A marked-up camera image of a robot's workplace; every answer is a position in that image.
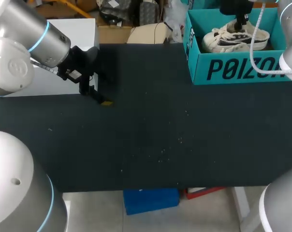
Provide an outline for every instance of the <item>white floor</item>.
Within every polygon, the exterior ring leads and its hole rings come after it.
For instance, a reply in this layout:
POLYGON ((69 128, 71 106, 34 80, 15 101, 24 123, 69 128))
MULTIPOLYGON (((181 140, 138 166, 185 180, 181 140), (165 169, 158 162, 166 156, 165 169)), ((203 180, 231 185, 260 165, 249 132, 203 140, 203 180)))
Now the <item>white floor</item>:
MULTIPOLYGON (((250 206, 262 190, 246 188, 250 206)), ((131 216, 126 215, 122 191, 65 193, 63 198, 70 201, 67 232, 239 232, 229 189, 181 199, 178 207, 131 216)))

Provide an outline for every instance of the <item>white sneaker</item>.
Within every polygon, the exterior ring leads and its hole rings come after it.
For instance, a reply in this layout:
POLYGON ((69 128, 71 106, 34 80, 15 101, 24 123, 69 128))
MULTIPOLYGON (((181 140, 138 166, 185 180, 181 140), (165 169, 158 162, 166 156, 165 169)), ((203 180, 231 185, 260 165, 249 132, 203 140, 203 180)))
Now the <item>white sneaker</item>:
MULTIPOLYGON (((248 21, 243 25, 242 29, 238 32, 234 29, 236 19, 224 25, 222 28, 214 28, 212 32, 206 34, 202 41, 203 49, 206 52, 219 53, 219 52, 235 52, 243 51, 238 48, 239 44, 246 44, 245 51, 250 47, 254 26, 248 21)), ((266 47, 270 34, 258 29, 253 50, 262 50, 266 47)))

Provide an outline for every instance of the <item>black table surface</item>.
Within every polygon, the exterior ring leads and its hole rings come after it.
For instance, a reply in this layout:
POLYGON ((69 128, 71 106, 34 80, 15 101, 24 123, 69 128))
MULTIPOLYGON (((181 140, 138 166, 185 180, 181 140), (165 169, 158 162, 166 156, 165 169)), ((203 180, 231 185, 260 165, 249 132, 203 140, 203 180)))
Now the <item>black table surface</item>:
POLYGON ((292 83, 194 86, 182 44, 102 45, 115 104, 0 99, 63 192, 267 185, 292 167, 292 83))

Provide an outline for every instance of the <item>screw hole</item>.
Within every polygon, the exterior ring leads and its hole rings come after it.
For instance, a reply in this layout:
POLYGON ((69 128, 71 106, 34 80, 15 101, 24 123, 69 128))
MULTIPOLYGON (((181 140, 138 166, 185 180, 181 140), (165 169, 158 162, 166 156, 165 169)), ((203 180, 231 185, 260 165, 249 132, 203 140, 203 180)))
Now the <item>screw hole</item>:
POLYGON ((19 179, 17 179, 17 178, 12 178, 11 179, 11 183, 13 184, 13 185, 20 185, 20 180, 19 179))

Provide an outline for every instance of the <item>blue plastic box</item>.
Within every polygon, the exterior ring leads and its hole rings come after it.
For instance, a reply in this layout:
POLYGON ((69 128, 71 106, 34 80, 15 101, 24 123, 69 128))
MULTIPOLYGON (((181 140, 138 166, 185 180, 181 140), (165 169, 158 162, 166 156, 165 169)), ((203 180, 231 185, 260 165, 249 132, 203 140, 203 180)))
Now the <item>blue plastic box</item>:
MULTIPOLYGON (((260 9, 249 14, 250 22, 257 23, 260 9)), ((233 84, 290 81, 284 75, 266 75, 255 72, 251 66, 249 52, 201 53, 196 37, 202 38, 213 28, 221 28, 235 16, 226 16, 218 9, 189 10, 184 31, 184 49, 187 55, 189 71, 195 85, 233 84)), ((254 57, 260 69, 278 70, 279 58, 286 48, 277 8, 266 8, 260 29, 270 33, 270 42, 274 50, 255 51, 254 57)))
POLYGON ((124 190, 127 215, 178 206, 179 193, 175 188, 124 190))

